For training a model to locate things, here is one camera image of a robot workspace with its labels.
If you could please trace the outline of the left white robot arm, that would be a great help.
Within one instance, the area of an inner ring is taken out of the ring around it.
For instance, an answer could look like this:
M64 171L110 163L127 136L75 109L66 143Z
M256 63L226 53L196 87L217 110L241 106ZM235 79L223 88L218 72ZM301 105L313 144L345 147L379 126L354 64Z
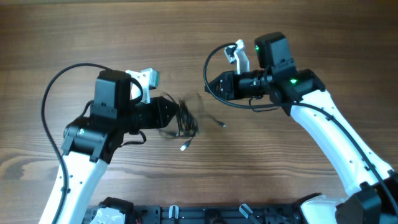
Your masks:
M41 223L81 223L114 152L126 145L124 135L170 123L178 104L150 97L158 85L159 72L152 68L99 73L90 115L80 115L64 130L62 160Z

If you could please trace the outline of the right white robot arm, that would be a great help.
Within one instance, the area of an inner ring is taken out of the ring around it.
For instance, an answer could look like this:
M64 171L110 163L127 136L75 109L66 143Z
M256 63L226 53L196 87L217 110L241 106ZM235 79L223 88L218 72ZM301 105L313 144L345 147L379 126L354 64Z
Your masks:
M396 223L397 172L345 120L325 84L309 69L298 70L281 32L254 41L259 68L251 70L242 40L223 44L236 69L205 81L218 101L241 107L241 100L268 96L268 105L247 104L257 113L282 108L318 144L336 170L346 195L312 194L295 205L304 223Z

